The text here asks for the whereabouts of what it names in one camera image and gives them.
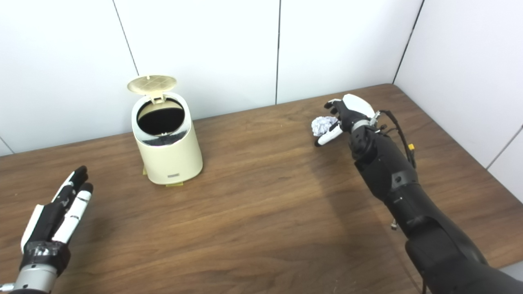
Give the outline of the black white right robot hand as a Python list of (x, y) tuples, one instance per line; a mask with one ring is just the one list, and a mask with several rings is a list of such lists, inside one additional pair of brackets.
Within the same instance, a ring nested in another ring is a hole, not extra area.
[(326, 145), (344, 132), (351, 134), (360, 127), (375, 127), (380, 116), (380, 112), (374, 111), (368, 102), (353, 94), (346, 94), (341, 99), (331, 99), (325, 103), (324, 108), (337, 117), (330, 126), (323, 127), (325, 132), (319, 132), (314, 143), (316, 147)]

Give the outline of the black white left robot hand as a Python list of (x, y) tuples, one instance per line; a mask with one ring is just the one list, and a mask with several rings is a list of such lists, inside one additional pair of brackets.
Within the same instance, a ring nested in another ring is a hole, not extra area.
[(50, 203), (36, 205), (22, 235), (19, 268), (48, 265), (62, 275), (71, 259), (70, 240), (89, 205), (94, 187), (80, 166), (65, 179)]

